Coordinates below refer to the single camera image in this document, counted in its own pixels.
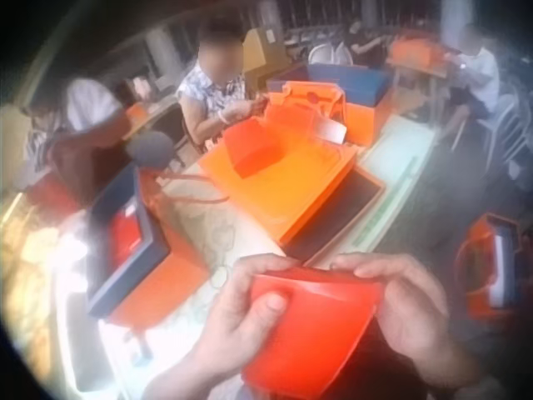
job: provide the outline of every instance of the person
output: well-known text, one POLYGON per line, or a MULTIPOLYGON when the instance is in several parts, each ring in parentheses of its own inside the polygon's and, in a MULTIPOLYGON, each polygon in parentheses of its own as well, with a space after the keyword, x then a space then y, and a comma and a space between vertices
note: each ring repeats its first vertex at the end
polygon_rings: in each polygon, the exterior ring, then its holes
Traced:
POLYGON ((451 67, 452 84, 442 94, 441 115, 446 100, 451 117, 441 138, 457 133, 469 118, 487 119, 496 108, 500 93, 500 72, 494 55, 483 47, 483 36, 475 25, 466 25, 460 37, 459 55, 446 54, 451 67))
POLYGON ((198 32, 198 59, 177 89, 187 130, 210 148, 228 126, 262 113, 265 97, 251 100, 242 76, 244 32, 239 22, 210 17, 198 32))
POLYGON ((368 37, 363 31, 361 21, 355 21, 346 29, 343 42, 350 49, 354 64, 375 69, 383 66, 386 55, 382 44, 385 38, 368 37))
MULTIPOLYGON (((153 379, 143 397, 207 398, 214 386, 239 373, 261 350, 290 302, 281 293, 269 292, 248 304, 254 275, 299 265, 296 260, 275 255, 237 261, 195 347, 180 363, 153 379)), ((449 311, 442 286, 413 257, 344 254, 336 256, 331 268, 385 283, 376 313, 382 336, 391 353, 411 360, 425 385, 462 388, 481 379, 478 362, 448 332, 449 311)))
POLYGON ((50 77, 24 112, 32 118, 24 148, 31 172, 54 169, 82 205, 131 161, 163 169, 165 149, 172 149, 172 140, 160 132, 124 143, 131 127, 124 108, 90 78, 50 77), (157 153, 157 160, 148 153, 157 153))

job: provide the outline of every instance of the navy box lid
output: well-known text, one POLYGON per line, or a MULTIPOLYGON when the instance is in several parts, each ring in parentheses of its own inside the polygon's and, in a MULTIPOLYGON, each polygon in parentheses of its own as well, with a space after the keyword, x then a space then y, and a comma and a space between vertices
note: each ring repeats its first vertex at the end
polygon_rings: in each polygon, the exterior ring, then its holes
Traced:
POLYGON ((388 72, 361 67, 330 64, 310 64, 285 71, 269 79, 269 92, 282 92, 287 81, 335 83, 346 94, 348 103, 375 107, 391 86, 392 76, 388 72))
POLYGON ((106 186, 89 210, 87 300, 89 314, 94 317, 109 316, 170 252, 161 227, 142 201, 140 185, 138 168, 130 164, 106 186), (132 198, 141 242, 129 259, 112 271, 109 223, 132 198))

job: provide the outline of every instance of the desk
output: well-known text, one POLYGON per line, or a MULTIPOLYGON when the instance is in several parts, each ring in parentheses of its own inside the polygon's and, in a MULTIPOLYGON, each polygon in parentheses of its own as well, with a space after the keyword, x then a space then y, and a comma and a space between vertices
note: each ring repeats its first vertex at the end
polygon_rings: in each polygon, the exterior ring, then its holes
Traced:
MULTIPOLYGON (((381 138, 359 161, 359 165, 386 184, 386 190, 359 223, 317 261, 317 268, 327 268, 338 253, 371 252, 376 247, 416 185, 434 138, 435 131, 425 125, 399 116, 389 119, 381 138)), ((202 170, 195 164, 188 172, 202 170)), ((164 190, 172 195, 217 196, 216 189, 198 182, 173 181, 164 190)), ((108 359, 125 398, 140 398, 154 376, 179 362, 192 348, 214 297, 238 258, 257 253, 282 254, 266 233, 230 202, 216 206, 182 204, 175 211, 202 252, 212 277, 159 326, 147 331, 147 344, 153 353, 150 360, 133 363, 124 342, 127 329, 104 321, 99 323, 108 359)), ((217 387, 210 398, 234 398, 240 385, 240 378, 234 377, 217 387)))
POLYGON ((152 104, 148 108, 148 117, 144 118, 140 122, 133 123, 129 132, 122 137, 122 140, 128 141, 144 128, 149 128, 151 125, 153 125, 153 123, 155 123, 160 117, 165 115, 165 113, 171 108, 173 108, 175 105, 177 105, 177 99, 174 96, 165 97, 160 102, 152 104))
POLYGON ((434 127, 437 124, 437 108, 438 108, 438 86, 439 82, 447 78, 448 72, 446 66, 442 65, 434 68, 423 68, 413 66, 409 63, 397 62, 392 58, 388 58, 386 63, 395 68, 393 87, 398 88, 400 81, 400 70, 409 69, 419 73, 424 73, 430 77, 430 125, 434 127))

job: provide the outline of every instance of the bracelet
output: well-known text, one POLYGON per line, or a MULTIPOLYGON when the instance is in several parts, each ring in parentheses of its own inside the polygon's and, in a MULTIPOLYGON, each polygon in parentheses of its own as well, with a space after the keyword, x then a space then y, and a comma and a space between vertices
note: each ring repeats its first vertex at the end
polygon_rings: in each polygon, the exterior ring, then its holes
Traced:
POLYGON ((218 119, 220 119, 224 125, 231 125, 230 122, 222 115, 222 110, 218 110, 217 116, 218 119))

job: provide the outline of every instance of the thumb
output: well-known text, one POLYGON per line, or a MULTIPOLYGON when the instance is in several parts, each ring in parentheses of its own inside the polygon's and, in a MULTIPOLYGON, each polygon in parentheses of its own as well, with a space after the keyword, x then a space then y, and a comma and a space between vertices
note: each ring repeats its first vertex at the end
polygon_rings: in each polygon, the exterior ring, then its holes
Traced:
POLYGON ((258 351, 280 316, 285 312, 287 300, 281 294, 267 293, 258 298, 244 317, 239 330, 246 343, 258 351))

